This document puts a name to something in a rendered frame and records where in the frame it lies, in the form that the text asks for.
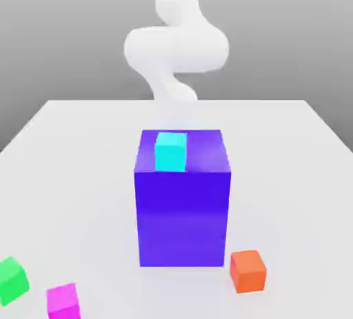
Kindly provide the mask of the large purple box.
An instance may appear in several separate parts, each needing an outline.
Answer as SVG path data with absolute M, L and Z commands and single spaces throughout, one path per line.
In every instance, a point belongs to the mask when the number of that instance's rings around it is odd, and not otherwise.
M 220 130 L 188 130 L 184 172 L 155 169 L 158 132 L 143 130 L 134 168 L 142 267 L 221 267 L 231 169 Z

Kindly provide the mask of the small green cube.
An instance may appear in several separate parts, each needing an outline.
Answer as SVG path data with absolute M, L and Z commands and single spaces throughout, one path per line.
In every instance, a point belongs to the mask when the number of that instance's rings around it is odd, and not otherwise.
M 0 305 L 6 306 L 30 288 L 25 269 L 12 256 L 0 262 Z

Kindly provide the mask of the small magenta cube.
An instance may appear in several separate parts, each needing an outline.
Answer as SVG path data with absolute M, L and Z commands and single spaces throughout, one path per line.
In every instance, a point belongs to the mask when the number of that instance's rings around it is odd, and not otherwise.
M 46 291 L 49 319 L 81 319 L 77 286 L 74 282 Z

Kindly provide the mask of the small orange cube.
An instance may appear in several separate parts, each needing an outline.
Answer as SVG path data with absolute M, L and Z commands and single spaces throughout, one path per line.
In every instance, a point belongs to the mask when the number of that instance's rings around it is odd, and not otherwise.
M 267 268 L 257 250 L 236 251 L 230 258 L 230 276 L 238 294 L 263 291 Z

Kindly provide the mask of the small cyan cube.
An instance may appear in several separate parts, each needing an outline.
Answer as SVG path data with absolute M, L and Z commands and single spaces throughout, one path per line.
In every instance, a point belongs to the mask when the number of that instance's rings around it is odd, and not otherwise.
M 155 170 L 162 172 L 184 172 L 186 152 L 186 133 L 159 132 L 154 144 Z

